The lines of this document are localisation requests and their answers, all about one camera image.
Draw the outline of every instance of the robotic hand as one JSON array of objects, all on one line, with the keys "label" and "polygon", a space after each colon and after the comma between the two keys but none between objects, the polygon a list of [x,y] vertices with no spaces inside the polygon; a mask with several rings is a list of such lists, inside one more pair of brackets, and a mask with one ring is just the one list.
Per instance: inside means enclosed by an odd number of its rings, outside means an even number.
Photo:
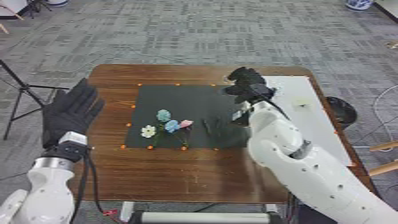
[{"label": "robotic hand", "polygon": [[66,186],[73,178],[73,165],[87,158],[85,132],[101,112],[105,102],[96,88],[82,79],[69,93],[58,90],[53,102],[42,109],[42,147],[28,171],[32,190],[18,190],[0,207],[0,224],[69,223],[73,194]]},{"label": "robotic hand", "polygon": [[300,201],[339,223],[396,223],[396,211],[369,192],[337,159],[304,139],[270,101],[275,91],[265,86],[263,77],[252,69],[240,68],[227,78],[234,80],[234,86],[225,88],[225,93],[238,96],[236,103],[250,103],[245,117],[252,137],[247,148],[257,165],[270,168]]}]

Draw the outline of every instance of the black cable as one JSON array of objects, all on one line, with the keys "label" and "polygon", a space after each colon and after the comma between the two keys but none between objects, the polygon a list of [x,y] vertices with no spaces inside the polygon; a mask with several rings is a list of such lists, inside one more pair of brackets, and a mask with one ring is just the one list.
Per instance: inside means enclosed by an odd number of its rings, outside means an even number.
[{"label": "black cable", "polygon": [[254,95],[259,96],[265,100],[265,102],[275,107],[279,113],[282,114],[282,116],[286,117],[286,119],[289,120],[289,117],[282,111],[282,108],[277,106],[277,104],[270,101],[268,97],[263,96],[263,94],[252,89],[252,88],[247,88],[249,91],[252,91]]},{"label": "black cable", "polygon": [[213,206],[217,205],[217,203],[211,203],[210,205],[206,205],[201,209],[197,209],[194,212],[201,212],[206,209],[210,209]]},{"label": "black cable", "polygon": [[82,200],[83,200],[87,176],[89,176],[89,160],[87,160],[87,155],[83,155],[83,173],[82,173],[80,184],[78,184],[78,196],[76,196],[76,202],[74,202],[74,211],[73,211],[73,216],[71,216],[71,224],[73,224],[73,221],[74,221],[74,218],[76,218],[80,204],[82,204]]},{"label": "black cable", "polygon": [[[96,208],[98,208],[98,211],[101,212],[101,215],[105,215],[103,213],[103,208],[101,208],[101,204],[99,204],[99,196],[98,196],[98,173],[96,173],[96,164],[92,162],[92,159],[90,159],[90,154],[87,155],[87,162],[89,162],[89,167],[90,167],[90,173],[92,173],[92,193],[94,193],[94,203],[96,203]],[[115,217],[112,217],[108,215],[108,218],[110,220],[119,223],[119,220]]]},{"label": "black cable", "polygon": [[92,172],[92,192],[94,192],[94,203],[96,203],[96,208],[98,208],[98,211],[101,212],[103,214],[103,208],[101,208],[101,205],[99,205],[99,197],[98,197],[98,174],[96,174],[96,165],[92,163],[92,160],[90,160],[90,156],[87,156],[89,158],[89,166],[90,166],[90,172]]},{"label": "black cable", "polygon": [[9,177],[0,178],[0,181],[5,181],[5,180],[9,180],[11,178],[16,178],[16,177],[23,176],[26,173],[28,173],[28,172],[23,172],[23,173],[19,173],[19,174],[9,176]]},{"label": "black cable", "polygon": [[373,129],[373,131],[362,136],[362,138],[352,143],[352,145],[355,145],[359,142],[361,142],[361,140],[375,133],[375,131],[378,130],[378,128],[389,123],[389,122],[393,122],[394,121],[394,119],[398,118],[398,115],[396,115],[396,117],[389,120],[389,121],[385,121],[378,126],[377,126],[377,128]]}]

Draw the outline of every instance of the metal stand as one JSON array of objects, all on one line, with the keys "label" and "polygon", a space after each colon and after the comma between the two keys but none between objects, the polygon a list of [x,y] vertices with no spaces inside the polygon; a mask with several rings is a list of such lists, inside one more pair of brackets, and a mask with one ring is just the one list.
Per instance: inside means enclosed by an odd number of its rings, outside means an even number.
[{"label": "metal stand", "polygon": [[[7,71],[18,85],[19,85],[19,88],[18,88],[18,97],[16,97],[16,103],[14,103],[14,108],[12,108],[12,112],[11,112],[11,117],[9,117],[9,124],[7,124],[7,128],[5,128],[5,133],[3,133],[3,140],[7,140],[9,138],[9,131],[11,131],[11,125],[12,125],[12,122],[23,118],[25,116],[28,116],[35,111],[39,111],[42,109],[42,107],[46,106],[46,100],[41,99],[41,97],[37,96],[35,92],[32,91],[30,87],[32,88],[41,88],[41,89],[51,89],[53,91],[58,90],[58,89],[64,89],[67,90],[67,88],[62,88],[62,87],[55,87],[55,86],[39,86],[39,85],[28,85],[19,77],[16,76],[16,73],[12,72],[7,64],[3,63],[3,61],[0,60],[0,66],[3,68],[3,70]],[[25,114],[21,114],[19,116],[16,116],[16,111],[18,111],[18,106],[19,106],[19,101],[21,101],[21,94],[26,94],[35,103],[39,104],[39,108],[35,110],[32,110],[30,112],[26,112]]]},{"label": "metal stand", "polygon": [[48,9],[48,11],[51,11],[46,3],[42,2],[42,0],[26,0],[26,4],[28,4],[28,11],[30,11],[30,17],[34,19],[34,12],[41,12],[41,6],[44,6],[44,8]]},{"label": "metal stand", "polygon": [[133,213],[128,224],[284,224],[275,213]]}]

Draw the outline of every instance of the white casing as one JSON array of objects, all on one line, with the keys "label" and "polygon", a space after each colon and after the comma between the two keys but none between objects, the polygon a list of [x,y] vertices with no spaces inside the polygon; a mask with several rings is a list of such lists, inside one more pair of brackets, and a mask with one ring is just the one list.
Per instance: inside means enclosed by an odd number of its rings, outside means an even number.
[{"label": "white casing", "polygon": [[259,166],[270,168],[302,202],[343,224],[398,223],[396,211],[323,148],[309,145],[300,159],[289,157],[302,147],[304,138],[295,125],[265,102],[254,105],[249,123],[250,157]]},{"label": "white casing", "polygon": [[9,195],[0,207],[0,224],[9,224],[14,214],[21,208],[26,195],[28,192],[21,189],[16,190],[14,193]]},{"label": "white casing", "polygon": [[58,139],[58,144],[62,144],[64,142],[74,142],[82,145],[87,145],[87,136],[73,131],[67,131],[62,138]]},{"label": "white casing", "polygon": [[32,168],[28,180],[32,191],[16,213],[14,224],[67,224],[73,214],[73,194],[66,182],[74,174],[51,167]]}]

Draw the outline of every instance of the gray carpet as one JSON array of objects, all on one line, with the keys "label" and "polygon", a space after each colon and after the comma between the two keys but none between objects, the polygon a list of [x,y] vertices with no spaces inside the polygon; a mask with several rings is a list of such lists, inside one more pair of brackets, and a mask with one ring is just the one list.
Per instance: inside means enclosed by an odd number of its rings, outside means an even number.
[{"label": "gray carpet", "polygon": [[[105,63],[300,65],[314,73],[325,95],[341,97],[357,108],[359,120],[346,129],[352,143],[380,125],[371,103],[398,83],[398,51],[385,48],[387,41],[398,39],[398,26],[375,8],[353,12],[343,0],[71,0],[34,20],[5,21],[3,25],[11,35],[0,33],[0,56],[30,83],[73,86]],[[16,97],[3,83],[0,93],[3,130]],[[393,91],[380,101],[385,120],[398,115],[396,94]],[[21,111],[30,108],[32,101],[23,99]],[[398,138],[396,122],[389,127]],[[16,122],[11,139],[0,142],[0,177],[28,170],[41,154],[39,141],[35,114]],[[355,145],[387,141],[378,129]],[[398,150],[369,153],[359,149],[357,153],[368,168],[398,157]],[[373,181],[398,209],[398,188],[387,191],[396,177],[391,172]],[[18,188],[28,188],[25,176],[0,182],[0,201]],[[149,209],[186,209],[185,205],[146,205]],[[92,204],[83,206],[82,223],[99,223],[89,221],[99,219]],[[234,211],[250,209],[240,206]]]}]

